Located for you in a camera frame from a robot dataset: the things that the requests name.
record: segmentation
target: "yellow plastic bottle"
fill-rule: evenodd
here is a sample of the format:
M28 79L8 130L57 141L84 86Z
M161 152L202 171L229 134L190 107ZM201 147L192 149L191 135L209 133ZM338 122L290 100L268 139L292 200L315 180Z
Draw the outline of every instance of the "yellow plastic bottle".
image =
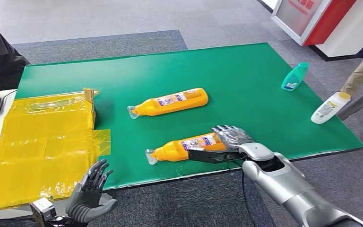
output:
M163 147L147 149L145 151L148 162L154 165L158 161L182 161L189 159L187 152L190 148L204 148L205 150L226 150L224 144L215 133L195 136L184 140L170 141Z
M202 88L194 88L187 91L150 98L137 106L128 106L130 117L136 119L138 116L157 116L179 110L185 110L202 106L208 103L208 95Z

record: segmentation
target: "green mat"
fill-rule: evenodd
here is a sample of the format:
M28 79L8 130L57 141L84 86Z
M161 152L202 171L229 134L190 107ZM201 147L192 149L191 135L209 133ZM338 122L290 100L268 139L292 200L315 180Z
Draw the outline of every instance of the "green mat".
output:
M310 117L322 103L302 83L280 85L291 67L268 45L250 44L126 58L27 66L16 98L100 91L97 129L111 129L114 173L105 187L131 186L227 169L194 161L148 164L144 150L210 132L218 124L245 129L257 142L299 158L363 147L337 118L322 125ZM202 87L206 106L156 117L129 117L126 107L148 98Z

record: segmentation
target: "white bottle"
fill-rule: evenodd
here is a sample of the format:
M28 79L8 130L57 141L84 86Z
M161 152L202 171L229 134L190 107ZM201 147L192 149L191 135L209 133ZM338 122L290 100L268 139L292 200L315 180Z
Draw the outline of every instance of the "white bottle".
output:
M345 92L336 92L328 98L311 116L311 121L323 124L333 117L343 106L350 101L350 95Z

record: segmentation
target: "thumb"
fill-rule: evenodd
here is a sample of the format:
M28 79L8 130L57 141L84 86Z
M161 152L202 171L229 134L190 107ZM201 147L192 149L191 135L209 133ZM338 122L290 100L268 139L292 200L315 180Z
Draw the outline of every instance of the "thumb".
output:
M111 200L107 201L104 205L100 205L99 207L92 208L86 214L86 219L94 220L97 217L100 217L106 213L111 212L115 208L116 202L117 202L116 199L111 199Z

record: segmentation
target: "plastic wrap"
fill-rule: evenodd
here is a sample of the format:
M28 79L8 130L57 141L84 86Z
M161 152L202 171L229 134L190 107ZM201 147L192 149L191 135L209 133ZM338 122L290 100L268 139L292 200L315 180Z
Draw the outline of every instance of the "plastic wrap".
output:
M0 137L0 209L71 195L110 130L94 130L94 91L17 99Z

